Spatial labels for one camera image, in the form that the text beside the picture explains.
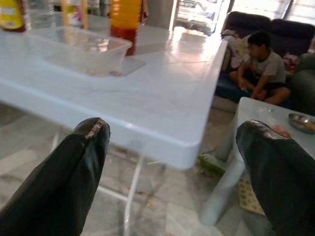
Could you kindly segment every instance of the car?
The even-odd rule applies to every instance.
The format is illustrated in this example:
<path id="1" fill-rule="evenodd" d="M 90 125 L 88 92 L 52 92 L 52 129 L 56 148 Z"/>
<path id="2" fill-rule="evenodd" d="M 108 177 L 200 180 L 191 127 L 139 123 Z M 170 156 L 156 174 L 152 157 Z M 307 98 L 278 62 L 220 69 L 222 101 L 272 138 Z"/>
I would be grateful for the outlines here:
<path id="1" fill-rule="evenodd" d="M 207 7 L 196 0 L 180 0 L 176 26 L 211 35 L 215 12 L 206 10 Z"/>

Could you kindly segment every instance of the marble floor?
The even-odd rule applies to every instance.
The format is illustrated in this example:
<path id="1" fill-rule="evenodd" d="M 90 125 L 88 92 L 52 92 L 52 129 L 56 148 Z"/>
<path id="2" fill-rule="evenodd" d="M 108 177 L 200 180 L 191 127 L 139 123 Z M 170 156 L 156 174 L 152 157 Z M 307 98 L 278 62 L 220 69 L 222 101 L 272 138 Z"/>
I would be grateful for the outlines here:
<path id="1" fill-rule="evenodd" d="M 202 150 L 220 144 L 233 116 L 231 112 L 211 110 Z M 52 122 L 0 104 L 0 207 L 49 154 L 57 128 Z M 100 185 L 126 193 L 136 160 L 136 153 L 111 145 Z M 185 171 L 167 167 L 162 174 L 163 166 L 150 162 L 147 159 L 142 169 L 132 203 L 133 236 L 235 236 L 242 230 L 244 217 L 260 217 L 240 209 L 235 189 L 218 223 L 204 226 L 198 221 L 198 212 L 219 177 L 205 174 L 197 164 Z M 124 204 L 97 192 L 82 235 L 122 235 Z"/>

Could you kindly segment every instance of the gray t-shirt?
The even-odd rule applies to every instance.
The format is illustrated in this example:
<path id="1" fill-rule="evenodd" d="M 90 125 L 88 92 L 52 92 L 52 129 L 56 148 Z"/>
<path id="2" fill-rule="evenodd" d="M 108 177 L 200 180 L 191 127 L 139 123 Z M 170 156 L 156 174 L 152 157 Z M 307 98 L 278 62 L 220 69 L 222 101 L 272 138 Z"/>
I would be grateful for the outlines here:
<path id="1" fill-rule="evenodd" d="M 271 51 L 266 60 L 259 62 L 258 59 L 248 59 L 250 69 L 259 79 L 261 75 L 270 75 L 268 83 L 285 83 L 285 65 L 282 58 Z"/>

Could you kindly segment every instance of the label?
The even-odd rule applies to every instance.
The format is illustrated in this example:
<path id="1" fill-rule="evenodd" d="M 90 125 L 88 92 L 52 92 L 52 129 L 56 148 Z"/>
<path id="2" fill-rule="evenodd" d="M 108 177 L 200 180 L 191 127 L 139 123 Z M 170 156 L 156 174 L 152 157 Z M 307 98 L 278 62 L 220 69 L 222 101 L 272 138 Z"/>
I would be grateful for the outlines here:
<path id="1" fill-rule="evenodd" d="M 21 11 L 16 0 L 0 1 L 0 22 L 6 29 L 18 29 L 23 26 Z"/>

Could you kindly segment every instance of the black shorts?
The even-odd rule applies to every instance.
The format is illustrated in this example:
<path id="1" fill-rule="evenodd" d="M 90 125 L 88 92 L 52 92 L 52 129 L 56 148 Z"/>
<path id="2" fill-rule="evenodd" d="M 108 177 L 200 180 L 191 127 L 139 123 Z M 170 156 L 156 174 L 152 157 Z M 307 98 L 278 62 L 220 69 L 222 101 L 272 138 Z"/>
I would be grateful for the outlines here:
<path id="1" fill-rule="evenodd" d="M 252 71 L 249 69 L 245 70 L 244 78 L 254 86 L 257 86 L 258 81 L 259 81 L 259 79 L 255 77 Z M 268 93 L 270 93 L 270 91 L 274 89 L 282 88 L 282 87 L 286 88 L 287 86 L 284 83 L 266 83 L 263 89 L 267 90 Z"/>

